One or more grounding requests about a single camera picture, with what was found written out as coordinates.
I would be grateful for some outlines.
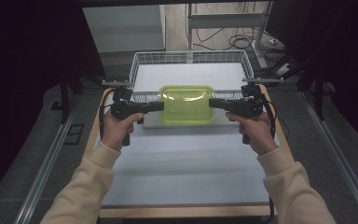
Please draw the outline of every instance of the white wall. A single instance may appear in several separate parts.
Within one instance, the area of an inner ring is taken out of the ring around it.
[[[98,52],[165,49],[164,6],[85,7]]]

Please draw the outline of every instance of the wire basket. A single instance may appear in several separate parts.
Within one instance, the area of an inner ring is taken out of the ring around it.
[[[243,78],[254,77],[246,52],[243,50],[214,51],[178,51],[178,52],[138,52],[135,53],[131,72],[131,88],[134,90],[138,69],[142,64],[207,64],[207,63],[239,63],[243,70]],[[135,102],[151,102],[158,100],[158,91],[136,91],[132,95]],[[240,99],[241,90],[218,90],[216,98]]]

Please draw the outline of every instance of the person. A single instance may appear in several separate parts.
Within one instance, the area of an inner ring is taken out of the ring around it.
[[[113,165],[120,156],[122,140],[133,132],[133,122],[143,114],[118,121],[110,112],[104,115],[103,138],[90,156],[85,156],[70,183],[57,195],[41,223],[96,223],[103,196],[113,182]],[[278,211],[278,222],[336,223],[324,199],[310,187],[304,167],[289,161],[272,139],[267,114],[252,119],[226,113],[240,124],[239,132],[248,134],[250,146],[266,177],[264,185]]]

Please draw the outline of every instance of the container lid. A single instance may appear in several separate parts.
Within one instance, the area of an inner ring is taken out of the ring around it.
[[[209,99],[214,98],[210,86],[164,86],[159,100],[164,102],[161,121],[167,125],[206,125],[212,123],[214,110]]]

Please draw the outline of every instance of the hand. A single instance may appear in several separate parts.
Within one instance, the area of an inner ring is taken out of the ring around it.
[[[120,151],[123,148],[123,139],[127,133],[133,133],[133,122],[144,117],[144,114],[133,114],[126,119],[118,120],[113,117],[110,109],[103,116],[103,139],[108,147]]]
[[[251,139],[250,146],[259,156],[267,154],[278,147],[271,136],[269,116],[266,113],[263,112],[261,115],[251,119],[231,113],[226,113],[226,117],[240,123],[240,133],[249,136]]]

